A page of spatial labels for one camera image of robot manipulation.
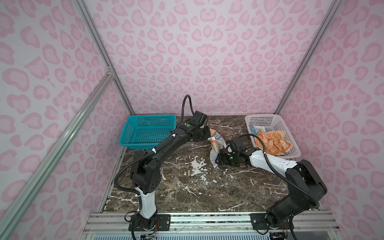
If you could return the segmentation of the white plastic basket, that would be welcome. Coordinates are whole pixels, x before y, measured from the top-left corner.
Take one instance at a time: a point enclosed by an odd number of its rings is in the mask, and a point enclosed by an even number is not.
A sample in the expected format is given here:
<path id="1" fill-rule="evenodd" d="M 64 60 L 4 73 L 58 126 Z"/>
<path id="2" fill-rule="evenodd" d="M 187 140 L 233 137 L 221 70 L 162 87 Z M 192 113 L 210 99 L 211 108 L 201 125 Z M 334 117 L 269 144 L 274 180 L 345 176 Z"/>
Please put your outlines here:
<path id="1" fill-rule="evenodd" d="M 262 140 L 251 137 L 254 147 L 266 145 L 267 154 L 283 159 L 294 159 L 301 156 L 301 151 L 290 133 L 283 118 L 274 114 L 256 114 L 245 117 L 248 132 Z"/>

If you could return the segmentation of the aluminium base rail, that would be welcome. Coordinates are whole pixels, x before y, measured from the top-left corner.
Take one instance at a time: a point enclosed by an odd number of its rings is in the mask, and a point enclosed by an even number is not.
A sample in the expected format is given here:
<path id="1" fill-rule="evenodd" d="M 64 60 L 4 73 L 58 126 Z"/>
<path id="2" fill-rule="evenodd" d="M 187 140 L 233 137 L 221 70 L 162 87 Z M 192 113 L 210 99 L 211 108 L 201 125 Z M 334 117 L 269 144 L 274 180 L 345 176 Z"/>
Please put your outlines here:
<path id="1" fill-rule="evenodd" d="M 137 240 L 342 240 L 329 211 L 306 211 L 293 218 L 291 229 L 254 230 L 250 214 L 264 212 L 160 213 L 171 215 L 169 231 L 136 231 Z M 132 213 L 91 214 L 82 240 L 130 240 Z"/>

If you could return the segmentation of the left corner aluminium post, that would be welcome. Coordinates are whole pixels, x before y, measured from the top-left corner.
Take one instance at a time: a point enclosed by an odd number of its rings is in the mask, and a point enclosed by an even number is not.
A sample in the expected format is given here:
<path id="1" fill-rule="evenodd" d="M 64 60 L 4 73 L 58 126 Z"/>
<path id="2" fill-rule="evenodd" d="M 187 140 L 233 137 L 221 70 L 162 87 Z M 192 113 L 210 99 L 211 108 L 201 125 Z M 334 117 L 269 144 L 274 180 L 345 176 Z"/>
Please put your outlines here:
<path id="1" fill-rule="evenodd" d="M 113 75 L 113 79 L 114 79 L 114 83 L 118 89 L 118 92 L 120 94 L 120 96 L 122 97 L 123 99 L 123 103 L 125 104 L 125 106 L 127 107 L 129 113 L 131 115 L 135 115 L 135 112 L 133 110 L 133 107 L 128 99 L 128 96 L 123 88 L 123 84 L 116 72 L 116 69 L 111 61 L 111 58 L 107 52 L 107 49 L 106 49 L 106 46 L 105 44 L 103 43 L 103 40 L 97 30 L 97 27 L 96 27 L 96 24 L 94 23 L 93 21 L 93 18 L 91 16 L 91 13 L 87 7 L 87 4 L 85 1 L 83 0 L 74 0 L 74 4 L 76 5 L 80 15 L 82 16 L 84 22 L 85 22 L 85 26 L 86 28 L 88 29 L 94 43 L 95 43 L 95 46 L 102 58 L 102 60 L 104 61 L 108 71 Z"/>

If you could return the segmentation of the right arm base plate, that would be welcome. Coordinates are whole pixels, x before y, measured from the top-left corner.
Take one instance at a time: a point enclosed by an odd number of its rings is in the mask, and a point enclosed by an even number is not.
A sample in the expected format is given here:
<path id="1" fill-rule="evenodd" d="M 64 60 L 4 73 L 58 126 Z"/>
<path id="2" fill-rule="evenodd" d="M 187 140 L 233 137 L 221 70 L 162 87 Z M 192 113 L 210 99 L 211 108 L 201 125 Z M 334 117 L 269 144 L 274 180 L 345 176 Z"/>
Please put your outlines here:
<path id="1" fill-rule="evenodd" d="M 251 224 L 254 230 L 279 230 L 290 229 L 287 219 L 280 220 L 269 213 L 253 213 L 250 214 Z"/>

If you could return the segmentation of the left diagonal aluminium strut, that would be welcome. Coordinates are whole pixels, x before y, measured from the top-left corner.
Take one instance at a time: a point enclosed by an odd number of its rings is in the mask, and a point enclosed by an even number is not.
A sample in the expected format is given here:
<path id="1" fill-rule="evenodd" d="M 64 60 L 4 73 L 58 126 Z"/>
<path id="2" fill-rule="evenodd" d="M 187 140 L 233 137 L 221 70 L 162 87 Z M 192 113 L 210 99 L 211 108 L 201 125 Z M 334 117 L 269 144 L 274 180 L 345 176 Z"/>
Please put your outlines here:
<path id="1" fill-rule="evenodd" d="M 2 240 L 7 240 L 20 223 L 30 205 L 39 194 L 49 176 L 52 174 L 54 168 L 67 151 L 75 136 L 80 131 L 90 113 L 94 110 L 95 105 L 99 102 L 100 98 L 114 78 L 115 75 L 111 72 L 108 72 L 104 76 L 103 80 L 98 84 L 83 106 L 79 109 L 78 113 L 70 122 L 59 140 L 43 159 L 38 169 L 31 176 L 29 181 L 27 181 L 20 194 L 10 205 L 1 220 Z"/>

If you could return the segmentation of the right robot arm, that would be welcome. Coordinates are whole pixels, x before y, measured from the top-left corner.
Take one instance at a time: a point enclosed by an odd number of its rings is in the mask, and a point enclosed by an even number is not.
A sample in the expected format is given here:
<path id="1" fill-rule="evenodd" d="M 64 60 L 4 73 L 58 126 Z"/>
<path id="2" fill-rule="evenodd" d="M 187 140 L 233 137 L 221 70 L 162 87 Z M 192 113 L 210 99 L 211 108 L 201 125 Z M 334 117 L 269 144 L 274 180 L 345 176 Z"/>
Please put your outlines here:
<path id="1" fill-rule="evenodd" d="M 290 218 L 320 206 L 328 190 L 309 161 L 296 162 L 270 155 L 264 143 L 261 147 L 248 148 L 242 137 L 227 141 L 226 152 L 219 154 L 215 162 L 220 166 L 261 168 L 287 183 L 289 193 L 266 211 L 265 222 L 269 227 L 278 228 Z"/>

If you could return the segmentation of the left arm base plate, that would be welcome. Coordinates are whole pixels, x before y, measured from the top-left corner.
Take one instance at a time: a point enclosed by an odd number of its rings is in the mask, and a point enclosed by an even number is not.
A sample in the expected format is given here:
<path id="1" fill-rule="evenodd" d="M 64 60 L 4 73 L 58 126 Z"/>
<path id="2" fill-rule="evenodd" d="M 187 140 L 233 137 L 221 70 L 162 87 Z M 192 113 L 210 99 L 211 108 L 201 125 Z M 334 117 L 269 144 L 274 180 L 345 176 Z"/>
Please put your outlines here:
<path id="1" fill-rule="evenodd" d="M 130 231 L 169 231 L 171 223 L 171 215 L 154 214 L 149 219 L 144 218 L 141 214 L 132 217 L 130 220 Z"/>

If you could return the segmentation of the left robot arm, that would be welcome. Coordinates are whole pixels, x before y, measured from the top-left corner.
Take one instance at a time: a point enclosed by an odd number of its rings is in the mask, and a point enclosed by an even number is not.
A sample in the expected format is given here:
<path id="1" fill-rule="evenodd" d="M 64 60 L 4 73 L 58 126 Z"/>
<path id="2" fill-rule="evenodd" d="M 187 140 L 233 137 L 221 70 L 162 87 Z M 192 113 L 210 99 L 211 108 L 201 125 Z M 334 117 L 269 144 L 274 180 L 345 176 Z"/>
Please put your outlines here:
<path id="1" fill-rule="evenodd" d="M 140 193 L 139 215 L 143 219 L 149 220 L 157 214 L 155 191 L 161 182 L 161 167 L 165 160 L 186 143 L 201 142 L 211 137 L 206 120 L 206 114 L 195 111 L 189 120 L 177 124 L 165 140 L 135 160 L 131 180 Z"/>

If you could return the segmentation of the rabbit striped towel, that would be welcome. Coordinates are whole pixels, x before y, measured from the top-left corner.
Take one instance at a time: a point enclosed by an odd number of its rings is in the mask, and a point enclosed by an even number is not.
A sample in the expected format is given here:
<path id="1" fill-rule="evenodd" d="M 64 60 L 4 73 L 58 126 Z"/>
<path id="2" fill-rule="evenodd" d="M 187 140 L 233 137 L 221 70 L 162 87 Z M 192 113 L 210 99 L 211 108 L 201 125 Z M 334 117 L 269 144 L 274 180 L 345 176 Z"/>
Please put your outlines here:
<path id="1" fill-rule="evenodd" d="M 208 138 L 208 141 L 211 143 L 212 149 L 210 151 L 210 160 L 213 164 L 213 167 L 216 168 L 218 164 L 216 163 L 216 159 L 220 153 L 220 150 L 227 147 L 226 141 L 221 136 L 220 133 L 218 133 L 214 129 L 210 129 L 211 137 Z"/>

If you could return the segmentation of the teal plastic basket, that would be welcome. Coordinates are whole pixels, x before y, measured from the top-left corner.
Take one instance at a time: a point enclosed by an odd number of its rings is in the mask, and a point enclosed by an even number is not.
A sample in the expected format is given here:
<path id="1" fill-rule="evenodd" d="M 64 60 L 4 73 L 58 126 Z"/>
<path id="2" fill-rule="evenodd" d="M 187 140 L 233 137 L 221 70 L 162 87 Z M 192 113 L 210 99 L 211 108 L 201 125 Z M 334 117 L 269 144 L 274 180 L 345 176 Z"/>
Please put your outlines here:
<path id="1" fill-rule="evenodd" d="M 131 150 L 151 149 L 165 140 L 177 125 L 175 115 L 135 115 L 125 122 L 119 145 Z"/>

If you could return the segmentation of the right corner aluminium post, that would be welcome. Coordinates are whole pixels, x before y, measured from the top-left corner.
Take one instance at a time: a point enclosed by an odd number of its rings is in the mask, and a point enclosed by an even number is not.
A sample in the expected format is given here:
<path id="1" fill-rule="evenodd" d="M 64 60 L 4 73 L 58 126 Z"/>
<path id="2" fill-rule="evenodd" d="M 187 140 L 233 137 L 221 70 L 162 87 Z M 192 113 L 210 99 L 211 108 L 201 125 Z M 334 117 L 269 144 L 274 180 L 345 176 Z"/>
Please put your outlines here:
<path id="1" fill-rule="evenodd" d="M 320 45 L 322 38 L 326 35 L 328 29 L 332 25 L 335 17 L 338 15 L 340 8 L 343 6 L 344 1 L 334 0 L 332 1 L 325 17 L 323 18 L 318 30 L 316 31 L 314 37 L 312 38 L 307 51 L 305 52 L 300 64 L 298 65 L 297 70 L 295 71 L 292 79 L 290 80 L 286 91 L 283 94 L 283 97 L 275 111 L 275 114 L 279 115 L 282 113 L 286 103 L 289 101 L 289 98 L 294 91 L 295 86 L 300 81 L 301 76 L 303 75 L 304 70 L 311 61 L 312 56 L 315 54 L 318 46 Z"/>

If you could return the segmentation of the corner aluminium post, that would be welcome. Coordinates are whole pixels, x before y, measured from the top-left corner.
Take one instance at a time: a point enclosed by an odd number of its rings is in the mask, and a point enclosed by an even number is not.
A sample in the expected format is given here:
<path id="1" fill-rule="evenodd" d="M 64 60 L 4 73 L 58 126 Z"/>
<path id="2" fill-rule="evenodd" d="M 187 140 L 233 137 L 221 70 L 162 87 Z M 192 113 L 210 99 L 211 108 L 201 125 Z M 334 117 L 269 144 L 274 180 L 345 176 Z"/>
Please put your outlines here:
<path id="1" fill-rule="evenodd" d="M 332 1 L 325 17 L 323 18 L 318 30 L 316 31 L 314 37 L 312 38 L 307 51 L 305 52 L 300 64 L 298 65 L 297 70 L 295 71 L 292 79 L 290 80 L 286 91 L 283 94 L 283 97 L 275 111 L 275 114 L 279 115 L 282 113 L 286 103 L 289 101 L 289 98 L 294 91 L 295 86 L 300 81 L 301 76 L 303 75 L 304 70 L 311 61 L 312 56 L 315 54 L 318 46 L 320 45 L 322 38 L 326 35 L 328 29 L 332 25 L 335 17 L 338 15 L 340 8 L 343 6 L 344 1 L 334 0 Z"/>
<path id="2" fill-rule="evenodd" d="M 111 58 L 107 52 L 107 49 L 106 49 L 106 46 L 105 44 L 103 43 L 103 40 L 97 30 L 97 27 L 96 27 L 96 24 L 94 23 L 93 21 L 93 18 L 91 16 L 91 13 L 87 7 L 87 4 L 85 1 L 83 0 L 74 0 L 74 4 L 76 5 L 80 15 L 82 16 L 84 22 L 85 22 L 85 26 L 86 28 L 88 29 L 94 43 L 95 43 L 95 46 L 102 58 L 102 60 L 104 61 L 108 71 L 113 75 L 113 79 L 114 79 L 114 83 L 118 89 L 118 92 L 120 94 L 120 96 L 122 97 L 123 99 L 123 103 L 125 104 L 125 106 L 127 107 L 129 113 L 131 115 L 135 115 L 135 112 L 133 110 L 133 107 L 128 99 L 128 96 L 123 88 L 123 84 L 116 72 L 116 69 L 111 61 Z"/>

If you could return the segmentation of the orange patterned towel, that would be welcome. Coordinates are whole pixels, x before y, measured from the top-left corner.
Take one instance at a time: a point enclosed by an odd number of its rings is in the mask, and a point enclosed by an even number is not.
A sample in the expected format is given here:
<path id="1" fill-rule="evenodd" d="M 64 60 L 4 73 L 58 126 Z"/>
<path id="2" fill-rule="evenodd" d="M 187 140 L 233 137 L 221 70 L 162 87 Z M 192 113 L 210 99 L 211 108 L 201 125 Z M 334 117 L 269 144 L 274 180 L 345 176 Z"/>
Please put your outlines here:
<path id="1" fill-rule="evenodd" d="M 266 132 L 265 127 L 251 126 L 251 134 L 257 135 L 265 144 L 267 154 L 274 156 L 285 156 L 291 148 L 292 143 L 285 140 L 285 131 Z"/>

